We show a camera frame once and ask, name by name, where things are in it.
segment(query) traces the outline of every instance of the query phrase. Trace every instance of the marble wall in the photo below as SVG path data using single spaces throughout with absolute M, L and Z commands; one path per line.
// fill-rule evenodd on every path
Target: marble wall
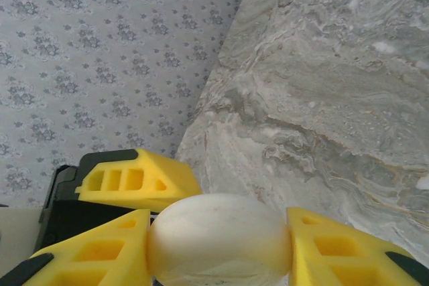
M 429 265 L 429 0 L 243 0 L 178 151 Z

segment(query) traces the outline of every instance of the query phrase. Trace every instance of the patterned wallpaper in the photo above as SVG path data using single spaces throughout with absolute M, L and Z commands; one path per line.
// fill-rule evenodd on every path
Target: patterned wallpaper
M 0 203 L 92 151 L 173 156 L 240 0 L 0 0 Z

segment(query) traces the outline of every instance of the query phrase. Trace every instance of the egg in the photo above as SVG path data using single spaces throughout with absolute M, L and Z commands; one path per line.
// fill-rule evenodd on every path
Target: egg
M 252 198 L 204 194 L 180 200 L 147 235 L 150 273 L 164 286 L 269 286 L 292 265 L 282 215 Z

